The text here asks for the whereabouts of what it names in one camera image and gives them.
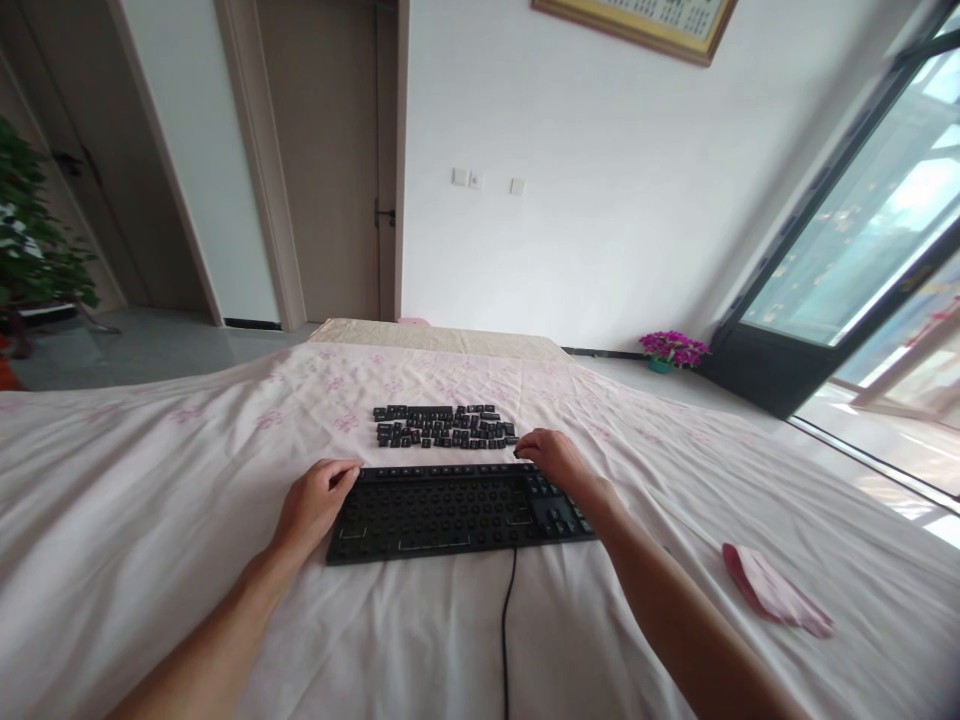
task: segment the pink glove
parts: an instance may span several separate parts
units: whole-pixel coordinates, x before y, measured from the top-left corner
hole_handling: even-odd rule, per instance
[[[743,597],[760,617],[802,627],[821,639],[833,637],[833,620],[759,552],[724,543],[723,560]]]

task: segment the hand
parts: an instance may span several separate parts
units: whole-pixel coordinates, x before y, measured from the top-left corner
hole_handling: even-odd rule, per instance
[[[546,478],[578,505],[609,490],[609,483],[584,463],[573,441],[557,430],[537,428],[517,443],[517,457],[532,460]]]
[[[360,474],[360,460],[320,460],[287,492],[268,551],[292,554],[303,564],[330,532]]]

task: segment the bedsheet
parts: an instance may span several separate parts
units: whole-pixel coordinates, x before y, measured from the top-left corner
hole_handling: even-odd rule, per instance
[[[578,365],[305,343],[185,380],[0,394],[0,717],[111,708],[264,547],[317,458],[510,460],[376,447],[375,405],[477,402],[570,434],[814,717],[940,717],[954,699],[960,555],[745,421]],[[724,541],[764,552],[836,637],[756,617]],[[500,716],[509,552],[328,568],[325,550],[239,717]],[[519,552],[507,642],[514,717],[691,717],[599,543]]]

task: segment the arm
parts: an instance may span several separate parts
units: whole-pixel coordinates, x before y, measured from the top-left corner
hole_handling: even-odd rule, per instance
[[[321,460],[297,480],[266,550],[197,628],[110,713],[110,720],[230,718],[273,611],[333,526],[360,462]]]
[[[806,713],[683,569],[630,517],[562,433],[537,429],[517,456],[532,460],[580,507],[613,561],[650,647],[697,717],[789,718]]]

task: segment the gold frame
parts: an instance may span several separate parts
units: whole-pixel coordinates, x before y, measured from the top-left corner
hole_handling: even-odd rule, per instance
[[[609,35],[645,45],[681,60],[709,67],[737,0],[721,0],[714,26],[706,40],[698,41],[679,30],[637,17],[596,0],[532,0],[534,10],[571,20]]]

